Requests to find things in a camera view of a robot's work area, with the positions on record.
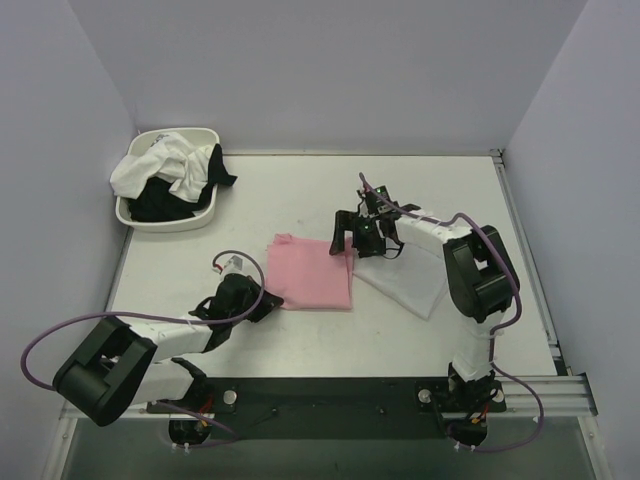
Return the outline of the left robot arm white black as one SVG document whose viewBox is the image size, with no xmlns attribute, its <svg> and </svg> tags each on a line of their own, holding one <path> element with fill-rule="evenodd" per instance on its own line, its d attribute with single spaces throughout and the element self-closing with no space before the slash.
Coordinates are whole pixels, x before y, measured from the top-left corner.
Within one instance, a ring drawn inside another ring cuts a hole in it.
<svg viewBox="0 0 640 480">
<path fill-rule="evenodd" d="M 203 410 L 215 395 L 186 356 L 220 347 L 238 323 L 257 323 L 283 304 L 250 276 L 230 273 L 184 324 L 106 316 L 56 372 L 53 388 L 98 426 L 113 423 L 131 405 L 153 401 Z"/>
</svg>

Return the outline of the pink t shirt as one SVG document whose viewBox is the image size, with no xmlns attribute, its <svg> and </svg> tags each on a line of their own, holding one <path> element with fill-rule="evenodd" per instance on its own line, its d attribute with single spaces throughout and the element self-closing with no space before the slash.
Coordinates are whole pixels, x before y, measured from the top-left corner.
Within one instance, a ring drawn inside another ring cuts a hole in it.
<svg viewBox="0 0 640 480">
<path fill-rule="evenodd" d="M 286 310 L 350 310 L 354 257 L 331 256 L 328 241 L 277 234 L 267 247 L 266 290 L 284 300 Z"/>
</svg>

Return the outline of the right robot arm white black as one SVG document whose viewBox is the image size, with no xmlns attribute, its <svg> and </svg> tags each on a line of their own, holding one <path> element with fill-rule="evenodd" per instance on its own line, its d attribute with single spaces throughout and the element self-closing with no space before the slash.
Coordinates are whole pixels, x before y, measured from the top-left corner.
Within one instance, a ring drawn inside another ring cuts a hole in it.
<svg viewBox="0 0 640 480">
<path fill-rule="evenodd" d="M 462 318 L 451 382 L 488 383 L 498 327 L 509 308 L 521 306 L 499 232 L 463 214 L 440 220 L 417 205 L 399 205 L 383 186 L 363 186 L 357 195 L 355 210 L 334 215 L 330 255 L 353 249 L 355 276 L 423 319 L 449 296 Z"/>
</svg>

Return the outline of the white plastic basket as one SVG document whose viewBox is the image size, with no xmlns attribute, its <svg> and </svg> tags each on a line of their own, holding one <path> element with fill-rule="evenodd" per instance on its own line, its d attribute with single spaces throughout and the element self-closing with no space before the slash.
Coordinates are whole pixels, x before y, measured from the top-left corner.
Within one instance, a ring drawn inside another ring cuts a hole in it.
<svg viewBox="0 0 640 480">
<path fill-rule="evenodd" d="M 116 218 L 151 233 L 201 228 L 213 218 L 219 187 L 236 177 L 224 165 L 217 132 L 204 127 L 137 135 L 111 174 Z"/>
</svg>

